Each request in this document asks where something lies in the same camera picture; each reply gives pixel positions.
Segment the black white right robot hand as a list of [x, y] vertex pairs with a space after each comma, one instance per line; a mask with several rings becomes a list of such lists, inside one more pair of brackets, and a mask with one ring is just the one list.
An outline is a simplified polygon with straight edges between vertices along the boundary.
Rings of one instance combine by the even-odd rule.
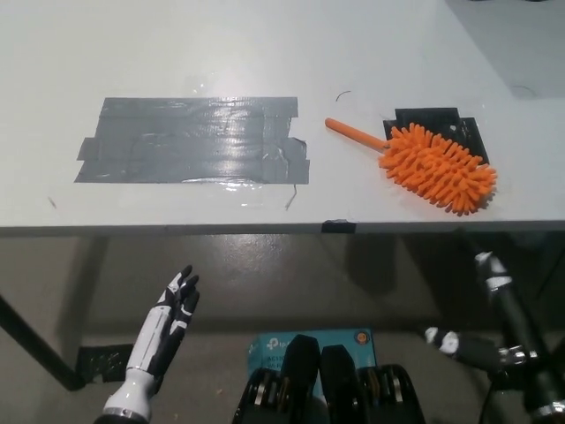
[[478, 281], [501, 320], [505, 345], [437, 327], [426, 329], [425, 341], [445, 356], [486, 372], [510, 367], [542, 368], [547, 361], [547, 348], [512, 276], [492, 252], [476, 254], [475, 265]]

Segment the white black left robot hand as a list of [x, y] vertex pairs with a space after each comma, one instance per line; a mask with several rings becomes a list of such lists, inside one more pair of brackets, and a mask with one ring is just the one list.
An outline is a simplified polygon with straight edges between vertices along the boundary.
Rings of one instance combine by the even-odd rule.
[[180, 270], [147, 313], [126, 365], [125, 378], [109, 397], [97, 423], [148, 423], [151, 400], [161, 388], [198, 305], [199, 277]]

